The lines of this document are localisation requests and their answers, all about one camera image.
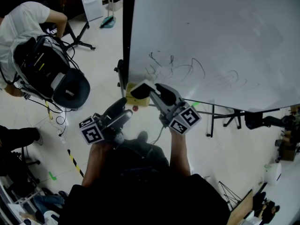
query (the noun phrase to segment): black strap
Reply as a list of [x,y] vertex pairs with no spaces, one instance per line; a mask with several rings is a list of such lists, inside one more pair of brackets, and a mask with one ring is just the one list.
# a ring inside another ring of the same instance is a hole
[[3,80],[4,80],[8,85],[13,85],[13,84],[19,79],[19,78],[18,78],[18,74],[15,73],[15,77],[14,77],[13,81],[12,81],[12,82],[7,81],[6,78],[4,77],[3,72],[2,72],[1,64],[0,64],[0,72],[1,72],[1,75],[2,75],[2,77],[3,77]]

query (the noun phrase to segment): shoe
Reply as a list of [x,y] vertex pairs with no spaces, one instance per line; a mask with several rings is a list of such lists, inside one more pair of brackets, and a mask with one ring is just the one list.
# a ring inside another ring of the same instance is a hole
[[140,134],[137,136],[137,140],[146,143],[148,140],[148,133],[145,131],[140,132]]
[[40,132],[40,130],[36,127],[37,131],[38,131],[38,134],[39,134],[39,139],[36,140],[37,144],[39,144],[40,146],[43,145],[44,143],[44,140],[43,140],[43,137],[42,137],[42,134]]
[[64,192],[64,191],[59,191],[58,194],[59,194],[63,199],[65,199],[65,200],[66,200],[67,197],[68,197],[67,193]]

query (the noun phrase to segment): dustpan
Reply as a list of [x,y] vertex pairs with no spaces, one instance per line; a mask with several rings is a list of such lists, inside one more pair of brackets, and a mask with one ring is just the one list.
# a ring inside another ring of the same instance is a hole
[[113,0],[112,0],[112,16],[109,16],[109,3],[111,0],[108,0],[108,12],[107,17],[103,20],[103,22],[100,25],[100,28],[112,28],[116,23],[116,17],[114,16],[114,8],[113,8]]

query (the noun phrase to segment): forearm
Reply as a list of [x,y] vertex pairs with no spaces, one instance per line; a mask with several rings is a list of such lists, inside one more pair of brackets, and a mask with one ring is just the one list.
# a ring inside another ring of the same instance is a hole
[[34,215],[32,215],[32,214],[29,214],[29,213],[23,213],[23,212],[20,212],[19,214],[20,214],[20,216],[21,216],[22,218],[24,218],[24,219],[29,218],[29,219],[31,219],[31,220],[33,220],[33,221],[38,222],[37,218],[36,218]]
[[14,97],[23,97],[24,95],[24,93],[20,89],[17,89],[14,85],[7,85],[4,90]]
[[259,213],[259,215],[258,215],[258,218],[259,219],[262,219],[262,217],[263,217],[263,210]]
[[185,135],[180,135],[175,132],[171,132],[172,144],[171,144],[171,159],[170,169],[173,173],[182,176],[190,176],[191,171],[188,163],[188,152],[186,145]]
[[67,21],[56,23],[56,27],[57,27],[57,35],[56,36],[58,38],[62,38],[62,35],[64,34],[66,25],[67,25]]
[[57,37],[62,38],[62,35],[65,31],[68,18],[63,13],[59,13],[53,10],[50,10],[49,16],[46,20],[47,23],[55,23],[57,27]]
[[109,144],[93,144],[90,148],[90,155],[87,169],[82,181],[82,186],[89,187],[95,179],[99,178],[104,168],[106,156],[109,152]]

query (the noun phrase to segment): black shirt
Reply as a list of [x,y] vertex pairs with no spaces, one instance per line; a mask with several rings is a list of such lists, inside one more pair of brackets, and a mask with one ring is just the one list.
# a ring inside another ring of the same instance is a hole
[[272,208],[275,206],[274,202],[269,202],[266,209],[262,213],[262,222],[261,224],[268,224],[272,221],[275,214],[272,213]]
[[198,174],[154,181],[98,180],[74,185],[61,224],[171,221],[226,225],[230,212],[219,193]]

